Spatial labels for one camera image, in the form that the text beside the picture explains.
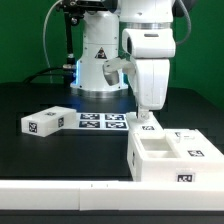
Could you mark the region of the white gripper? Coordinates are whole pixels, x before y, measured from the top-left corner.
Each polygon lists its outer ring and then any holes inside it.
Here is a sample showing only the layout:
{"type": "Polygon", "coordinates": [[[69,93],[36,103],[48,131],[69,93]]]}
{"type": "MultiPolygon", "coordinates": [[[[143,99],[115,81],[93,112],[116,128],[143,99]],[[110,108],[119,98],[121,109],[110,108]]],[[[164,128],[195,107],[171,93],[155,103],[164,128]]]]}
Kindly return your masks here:
{"type": "Polygon", "coordinates": [[[103,64],[110,86],[119,82],[118,71],[128,76],[138,107],[137,117],[148,120],[148,110],[160,110],[165,102],[170,71],[169,59],[176,44],[171,28],[124,29],[122,48],[129,58],[116,57],[103,64]]]}

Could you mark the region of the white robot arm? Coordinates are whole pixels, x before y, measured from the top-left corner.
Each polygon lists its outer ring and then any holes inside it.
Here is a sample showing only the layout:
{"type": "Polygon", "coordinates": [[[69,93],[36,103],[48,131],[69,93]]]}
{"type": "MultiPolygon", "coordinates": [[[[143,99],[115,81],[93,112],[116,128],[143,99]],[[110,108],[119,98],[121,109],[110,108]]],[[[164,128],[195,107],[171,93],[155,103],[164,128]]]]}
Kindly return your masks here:
{"type": "Polygon", "coordinates": [[[83,54],[71,87],[103,97],[130,87],[137,116],[163,107],[170,63],[179,44],[175,17],[189,16],[197,0],[78,0],[84,10],[83,54]],[[128,76],[128,86],[121,79],[128,76]]]}

